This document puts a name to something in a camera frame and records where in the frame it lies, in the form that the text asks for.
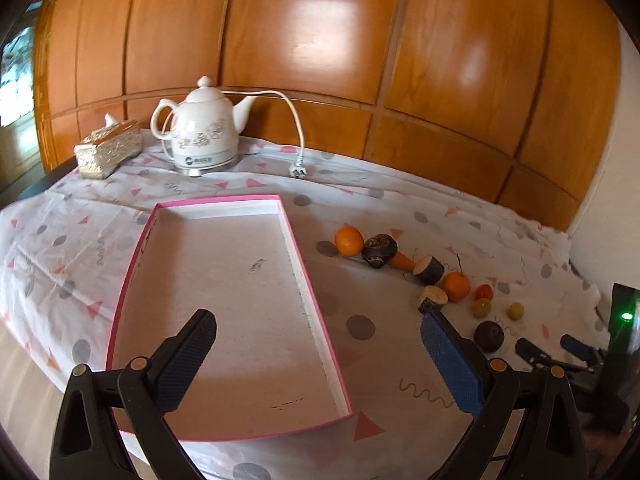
white tablecloth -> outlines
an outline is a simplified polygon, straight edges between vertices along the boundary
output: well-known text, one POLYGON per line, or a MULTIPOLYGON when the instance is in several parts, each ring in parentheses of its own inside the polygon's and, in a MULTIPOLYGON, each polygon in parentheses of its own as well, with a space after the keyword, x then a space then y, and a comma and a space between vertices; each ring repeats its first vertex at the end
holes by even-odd
MULTIPOLYGON (((188 178, 172 171, 146 132, 145 151, 107 180, 87 181, 73 172, 0 213, 0 317, 63 390, 76 363, 104 369, 124 273, 155 203, 236 194, 282 197, 355 414, 281 438, 183 443, 208 478, 425 479, 469 424, 420 342, 422 287, 399 270, 373 270, 337 256, 332 240, 345 223, 365 238, 391 234, 404 254, 432 254, 448 269, 458 268, 459 256, 473 288, 492 284, 488 319, 506 334, 495 355, 514 368, 526 369, 513 352, 521 336, 561 360, 570 359, 559 347, 564 333, 606 343, 593 310, 600 295, 568 269, 565 234, 361 160, 308 150, 308 179, 294 180, 285 176, 294 147, 243 139, 241 152, 233 171, 188 178), (520 321, 506 316, 513 301, 525 305, 520 321)), ((478 324, 471 301, 444 309, 469 338, 478 324)), ((126 436, 126 444, 142 455, 133 437, 126 436)), ((501 447, 507 451, 508 443, 501 447)))

carrot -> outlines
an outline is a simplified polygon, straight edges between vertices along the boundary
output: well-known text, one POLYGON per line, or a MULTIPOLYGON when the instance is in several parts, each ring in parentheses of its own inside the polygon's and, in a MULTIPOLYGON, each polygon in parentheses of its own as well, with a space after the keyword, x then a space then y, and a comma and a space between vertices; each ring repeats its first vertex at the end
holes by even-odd
POLYGON ((406 272, 414 272, 415 267, 414 262, 400 252, 397 252, 396 256, 389 261, 389 265, 394 269, 405 270, 406 272))

ornate tissue box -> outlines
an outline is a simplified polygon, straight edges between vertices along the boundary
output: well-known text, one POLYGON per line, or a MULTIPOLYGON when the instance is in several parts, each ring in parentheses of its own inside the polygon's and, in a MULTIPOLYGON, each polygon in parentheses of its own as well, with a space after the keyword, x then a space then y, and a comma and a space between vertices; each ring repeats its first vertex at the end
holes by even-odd
POLYGON ((76 144, 74 153, 83 178, 107 178, 128 158, 142 151, 140 122, 136 119, 95 130, 76 144))

white wall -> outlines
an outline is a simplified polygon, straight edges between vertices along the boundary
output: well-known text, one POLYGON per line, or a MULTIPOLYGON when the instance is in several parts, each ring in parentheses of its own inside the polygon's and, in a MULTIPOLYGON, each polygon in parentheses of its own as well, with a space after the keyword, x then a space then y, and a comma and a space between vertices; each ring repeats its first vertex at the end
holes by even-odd
POLYGON ((620 43, 620 86, 607 146, 569 228, 572 262, 600 289, 605 304, 614 282, 640 288, 640 54, 622 27, 620 43))

pink box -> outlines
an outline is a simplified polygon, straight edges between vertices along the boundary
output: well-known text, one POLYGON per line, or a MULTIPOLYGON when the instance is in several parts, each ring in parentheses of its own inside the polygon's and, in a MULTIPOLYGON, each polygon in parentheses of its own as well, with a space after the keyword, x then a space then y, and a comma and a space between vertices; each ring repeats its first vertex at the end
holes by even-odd
POLYGON ((215 314, 218 336, 165 417, 178 439, 280 436, 353 414, 278 196, 156 205, 120 292, 107 369, 151 355, 198 308, 215 314))

